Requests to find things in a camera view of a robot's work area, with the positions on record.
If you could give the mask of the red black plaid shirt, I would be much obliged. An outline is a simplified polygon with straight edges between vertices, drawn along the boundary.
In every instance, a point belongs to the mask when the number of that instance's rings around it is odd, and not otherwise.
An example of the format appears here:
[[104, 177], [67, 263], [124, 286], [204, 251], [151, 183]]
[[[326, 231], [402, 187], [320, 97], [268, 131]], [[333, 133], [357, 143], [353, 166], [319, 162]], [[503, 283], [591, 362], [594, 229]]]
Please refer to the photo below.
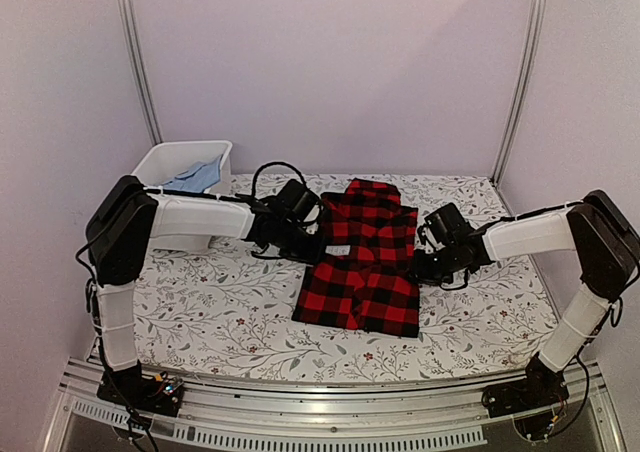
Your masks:
[[356, 178], [321, 195], [327, 253], [306, 269], [292, 319], [415, 338], [420, 290], [411, 277], [418, 209], [392, 184]]

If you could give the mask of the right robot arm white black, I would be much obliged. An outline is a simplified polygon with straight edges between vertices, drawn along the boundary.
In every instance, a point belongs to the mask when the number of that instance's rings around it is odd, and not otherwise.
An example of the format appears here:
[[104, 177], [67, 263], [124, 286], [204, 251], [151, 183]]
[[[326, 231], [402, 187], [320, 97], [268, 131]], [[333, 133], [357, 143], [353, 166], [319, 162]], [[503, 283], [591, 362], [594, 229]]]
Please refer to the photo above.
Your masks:
[[419, 283], [444, 287], [456, 273], [469, 277], [513, 257], [573, 251], [580, 286], [556, 329], [529, 365], [541, 369], [523, 379], [517, 399], [537, 408], [552, 396], [552, 374], [564, 371], [592, 341], [614, 303], [639, 279], [639, 235], [610, 197], [594, 190], [583, 199], [475, 228], [453, 203], [430, 213], [418, 228], [419, 248], [410, 272]]

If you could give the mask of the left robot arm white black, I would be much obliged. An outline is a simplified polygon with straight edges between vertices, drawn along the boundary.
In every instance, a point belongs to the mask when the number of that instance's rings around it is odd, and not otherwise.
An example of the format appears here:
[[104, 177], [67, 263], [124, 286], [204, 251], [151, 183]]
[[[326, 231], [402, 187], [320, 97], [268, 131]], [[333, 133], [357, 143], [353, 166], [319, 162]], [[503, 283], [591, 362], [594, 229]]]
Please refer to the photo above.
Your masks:
[[133, 296], [151, 241], [165, 237], [223, 237], [275, 248], [280, 258], [316, 264], [325, 250], [319, 196], [291, 179], [275, 195], [172, 191], [121, 177], [85, 229], [76, 259], [90, 274], [88, 310], [105, 367], [115, 371], [111, 391], [128, 406], [148, 398], [148, 384], [131, 369], [139, 359]]

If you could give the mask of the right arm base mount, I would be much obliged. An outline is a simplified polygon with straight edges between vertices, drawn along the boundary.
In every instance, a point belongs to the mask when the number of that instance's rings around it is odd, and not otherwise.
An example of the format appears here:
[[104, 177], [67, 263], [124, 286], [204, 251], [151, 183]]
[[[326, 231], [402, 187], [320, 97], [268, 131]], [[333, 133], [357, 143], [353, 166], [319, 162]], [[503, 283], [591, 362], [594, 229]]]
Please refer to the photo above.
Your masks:
[[527, 368], [522, 379], [486, 387], [481, 404], [491, 418], [559, 404], [569, 398], [562, 372]]

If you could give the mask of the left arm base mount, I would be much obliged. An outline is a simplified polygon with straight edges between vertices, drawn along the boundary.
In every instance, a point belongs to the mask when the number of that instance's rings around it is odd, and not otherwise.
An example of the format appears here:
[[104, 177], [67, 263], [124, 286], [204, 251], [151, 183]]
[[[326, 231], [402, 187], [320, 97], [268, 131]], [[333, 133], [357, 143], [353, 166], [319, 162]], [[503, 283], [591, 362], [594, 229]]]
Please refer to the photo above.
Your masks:
[[183, 396], [182, 378], [166, 372], [146, 377], [139, 364], [122, 371], [106, 369], [97, 391], [105, 402], [168, 417], [178, 415]]

